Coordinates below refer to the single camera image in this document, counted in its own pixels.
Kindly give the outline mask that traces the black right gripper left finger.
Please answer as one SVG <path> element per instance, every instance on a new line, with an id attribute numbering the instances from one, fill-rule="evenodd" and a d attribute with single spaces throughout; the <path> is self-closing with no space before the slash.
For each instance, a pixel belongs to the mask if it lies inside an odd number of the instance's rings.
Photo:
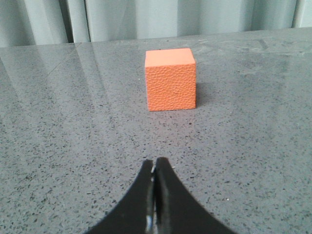
<path id="1" fill-rule="evenodd" d="M 88 234 L 152 234 L 154 224 L 153 162 L 145 160 L 130 189 Z"/>

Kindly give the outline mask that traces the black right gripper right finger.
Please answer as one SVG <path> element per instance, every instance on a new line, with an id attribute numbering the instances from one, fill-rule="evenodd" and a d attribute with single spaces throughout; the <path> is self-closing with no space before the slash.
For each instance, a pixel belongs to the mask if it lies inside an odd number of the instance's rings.
<path id="1" fill-rule="evenodd" d="M 159 234 L 234 233 L 193 198 L 165 157 L 156 160 L 155 193 Z"/>

